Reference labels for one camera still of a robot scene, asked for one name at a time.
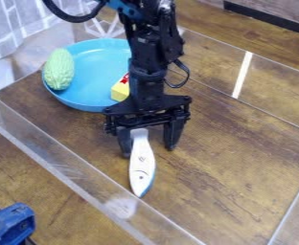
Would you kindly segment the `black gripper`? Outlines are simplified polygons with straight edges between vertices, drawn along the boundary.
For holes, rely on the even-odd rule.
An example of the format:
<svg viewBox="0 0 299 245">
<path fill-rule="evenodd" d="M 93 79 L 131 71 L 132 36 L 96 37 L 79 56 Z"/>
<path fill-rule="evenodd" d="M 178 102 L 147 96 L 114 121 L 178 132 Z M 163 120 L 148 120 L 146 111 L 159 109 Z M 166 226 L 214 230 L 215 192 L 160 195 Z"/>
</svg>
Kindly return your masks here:
<svg viewBox="0 0 299 245">
<path fill-rule="evenodd" d="M 132 153 L 131 129 L 135 128 L 163 125 L 164 147 L 167 150 L 176 147 L 191 116 L 192 99 L 190 96 L 167 94 L 164 87 L 182 88 L 190 80 L 188 73 L 190 71 L 186 71 L 186 78 L 179 83 L 171 83 L 166 79 L 167 70 L 148 74 L 135 68 L 130 69 L 130 95 L 104 110 L 104 130 L 118 135 L 126 158 L 130 158 Z"/>
</svg>

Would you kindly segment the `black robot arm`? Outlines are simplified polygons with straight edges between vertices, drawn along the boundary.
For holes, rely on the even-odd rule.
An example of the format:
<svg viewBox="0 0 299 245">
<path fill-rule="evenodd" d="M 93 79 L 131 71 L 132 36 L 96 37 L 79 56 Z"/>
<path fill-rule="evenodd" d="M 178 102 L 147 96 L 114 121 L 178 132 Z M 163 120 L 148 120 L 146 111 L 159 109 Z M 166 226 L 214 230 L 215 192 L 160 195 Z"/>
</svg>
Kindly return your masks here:
<svg viewBox="0 0 299 245">
<path fill-rule="evenodd" d="M 164 127 L 164 147 L 174 149 L 190 119 L 188 96 L 168 95 L 164 88 L 179 88 L 166 80 L 167 67 L 188 67 L 179 60 L 184 54 L 175 18 L 174 0 L 106 0 L 118 10 L 124 25 L 132 56 L 128 60 L 130 95 L 106 108 L 107 133 L 118 137 L 124 156 L 132 153 L 131 131 L 152 126 Z"/>
</svg>

